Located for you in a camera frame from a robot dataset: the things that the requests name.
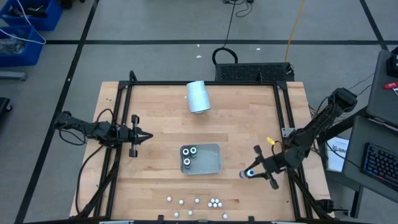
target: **black floor line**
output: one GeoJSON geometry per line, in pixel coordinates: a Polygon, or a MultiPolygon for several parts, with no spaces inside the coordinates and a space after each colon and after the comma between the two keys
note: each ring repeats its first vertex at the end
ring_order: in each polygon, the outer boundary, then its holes
{"type": "Polygon", "coordinates": [[[368,5],[366,4],[365,0],[359,0],[362,8],[366,14],[366,17],[368,18],[369,23],[371,24],[371,27],[373,29],[374,35],[376,35],[377,40],[379,41],[379,44],[381,46],[381,49],[383,50],[388,50],[386,42],[383,39],[383,36],[381,35],[379,28],[377,28],[376,22],[373,19],[373,16],[371,14],[371,11],[369,10],[368,5]]]}
{"type": "MultiPolygon", "coordinates": [[[[224,44],[225,40],[86,40],[85,45],[224,44]]],[[[288,40],[229,40],[227,44],[287,45],[288,40]]],[[[48,40],[47,44],[79,44],[79,40],[48,40]]],[[[291,45],[377,45],[378,40],[292,40],[291,45]]]]}
{"type": "Polygon", "coordinates": [[[386,45],[398,45],[398,40],[385,40],[386,45]]]}
{"type": "Polygon", "coordinates": [[[68,90],[69,90],[69,87],[70,87],[70,83],[72,82],[73,75],[75,74],[75,70],[76,70],[77,64],[78,64],[79,59],[80,59],[81,50],[83,49],[83,46],[84,46],[84,41],[87,38],[88,30],[90,29],[91,22],[93,21],[93,18],[94,18],[94,14],[95,14],[95,11],[96,11],[96,8],[97,8],[97,5],[98,5],[98,1],[99,0],[94,0],[93,5],[91,7],[91,11],[90,11],[90,13],[88,15],[85,28],[83,30],[83,33],[82,33],[81,37],[80,37],[80,40],[79,40],[79,43],[78,43],[78,47],[77,47],[76,52],[75,52],[75,56],[74,56],[74,58],[72,60],[72,63],[70,65],[68,75],[67,75],[67,77],[65,79],[65,83],[63,84],[63,88],[62,88],[62,91],[61,91],[61,94],[60,94],[60,98],[58,99],[58,103],[57,103],[57,106],[55,107],[55,111],[54,111],[54,114],[52,116],[52,120],[51,120],[49,129],[47,130],[47,134],[45,136],[43,146],[42,146],[42,148],[40,150],[39,158],[37,159],[37,162],[36,162],[35,168],[33,170],[32,176],[30,178],[29,184],[27,186],[24,198],[22,199],[21,206],[19,207],[15,223],[23,223],[24,220],[25,220],[26,213],[27,213],[27,211],[29,209],[30,201],[32,200],[32,196],[33,196],[33,193],[35,191],[37,182],[39,181],[40,173],[41,173],[41,171],[43,169],[44,161],[45,161],[45,158],[47,157],[47,153],[48,153],[49,148],[50,148],[52,137],[53,137],[54,132],[55,132],[55,129],[53,128],[52,124],[54,123],[55,118],[61,112],[61,110],[63,108],[63,105],[65,103],[65,99],[67,97],[67,93],[68,93],[68,90]]]}

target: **blue plastic crate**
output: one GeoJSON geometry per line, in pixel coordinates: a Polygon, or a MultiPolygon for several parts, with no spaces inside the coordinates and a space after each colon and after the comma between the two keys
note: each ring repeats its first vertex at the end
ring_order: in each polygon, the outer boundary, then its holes
{"type": "MultiPolygon", "coordinates": [[[[57,26],[58,21],[60,20],[62,14],[62,8],[59,5],[57,0],[19,0],[22,5],[27,2],[34,2],[37,4],[46,4],[47,9],[47,17],[46,18],[38,18],[28,16],[28,20],[35,27],[36,30],[54,30],[57,26]]],[[[29,25],[25,20],[25,17],[11,17],[8,16],[7,13],[10,10],[11,6],[17,7],[19,10],[21,7],[19,6],[17,0],[8,0],[7,3],[0,11],[0,18],[7,22],[10,26],[24,26],[29,25]]]]}
{"type": "MultiPolygon", "coordinates": [[[[21,30],[29,34],[29,40],[43,42],[43,39],[32,26],[0,27],[0,29],[2,29],[4,32],[7,32],[8,34],[16,34],[16,30],[21,30]]],[[[5,38],[9,38],[9,36],[0,32],[0,39],[5,38]]],[[[42,48],[42,44],[26,42],[22,53],[0,55],[0,67],[35,65],[39,59],[42,48]]]]}

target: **wooden tabletop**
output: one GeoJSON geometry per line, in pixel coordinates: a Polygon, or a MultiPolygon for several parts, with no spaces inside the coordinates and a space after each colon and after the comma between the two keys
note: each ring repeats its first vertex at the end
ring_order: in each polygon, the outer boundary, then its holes
{"type": "MultiPolygon", "coordinates": [[[[114,107],[118,83],[104,82],[98,97],[94,117],[106,108],[114,107]]],[[[296,127],[310,121],[303,83],[288,83],[290,104],[296,127]]],[[[185,85],[133,86],[129,117],[140,117],[139,126],[154,137],[137,147],[138,157],[128,156],[130,144],[124,144],[112,219],[155,220],[227,220],[244,221],[248,216],[261,220],[294,220],[287,174],[275,175],[279,189],[273,190],[264,179],[240,179],[239,171],[255,158],[253,146],[259,144],[264,157],[271,156],[266,137],[280,140],[279,123],[271,86],[207,86],[211,110],[191,114],[184,96],[185,85]],[[217,143],[221,148],[223,169],[218,174],[184,175],[180,171],[179,149],[185,144],[217,143]],[[211,198],[219,198],[221,208],[208,208],[211,198]]],[[[285,112],[285,125],[288,125],[285,112]]],[[[111,120],[104,114],[101,120],[111,120]]],[[[98,148],[89,141],[85,159],[98,148]]],[[[104,159],[103,149],[86,165],[81,176],[80,208],[98,188],[104,159]]],[[[310,191],[315,199],[330,198],[322,162],[311,152],[303,163],[310,191]]],[[[302,194],[297,188],[301,215],[305,216],[302,194]]],[[[104,195],[104,214],[108,193],[104,195]]],[[[72,206],[71,215],[75,215],[72,206]]]]}

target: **gray floor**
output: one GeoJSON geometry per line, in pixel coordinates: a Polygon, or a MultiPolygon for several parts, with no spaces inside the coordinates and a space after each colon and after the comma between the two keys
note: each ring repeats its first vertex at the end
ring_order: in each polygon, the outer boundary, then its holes
{"type": "MultiPolygon", "coordinates": [[[[93,0],[76,2],[64,11],[48,40],[79,40],[93,0]]],[[[395,0],[367,1],[384,40],[398,40],[395,0]]],[[[245,6],[236,6],[237,10],[245,6]]],[[[259,1],[244,18],[233,19],[230,39],[287,40],[300,1],[259,1]]],[[[213,40],[224,39],[231,5],[221,0],[100,0],[88,40],[213,40]]],[[[357,0],[307,0],[295,40],[377,40],[357,0]]],[[[45,45],[36,66],[2,68],[26,71],[25,82],[0,80],[0,96],[9,97],[12,113],[0,129],[0,216],[16,217],[33,167],[50,125],[77,45],[45,45]]],[[[139,80],[213,80],[212,51],[219,45],[85,45],[69,89],[64,110],[91,120],[100,84],[127,79],[134,70],[139,80]]],[[[281,62],[286,45],[228,45],[240,62],[281,62]]],[[[351,87],[374,71],[379,45],[292,45],[289,61],[297,81],[304,82],[308,102],[317,107],[335,88],[351,87]]],[[[219,62],[232,62],[229,55],[219,62]]],[[[359,93],[371,79],[353,89],[359,93]]],[[[367,104],[369,91],[357,109],[367,104]]],[[[26,222],[67,218],[84,147],[62,142],[55,134],[26,216],[26,222]]],[[[337,207],[350,208],[353,191],[328,181],[337,207]]],[[[359,219],[354,222],[396,223],[398,204],[366,190],[359,219]]]]}

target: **red object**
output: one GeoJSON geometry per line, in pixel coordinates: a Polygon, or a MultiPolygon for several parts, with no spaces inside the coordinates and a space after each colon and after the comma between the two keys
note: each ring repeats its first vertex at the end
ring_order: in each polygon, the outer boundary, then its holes
{"type": "Polygon", "coordinates": [[[384,85],[384,88],[386,90],[390,90],[392,88],[398,87],[398,82],[394,82],[394,83],[388,83],[384,85]]]}

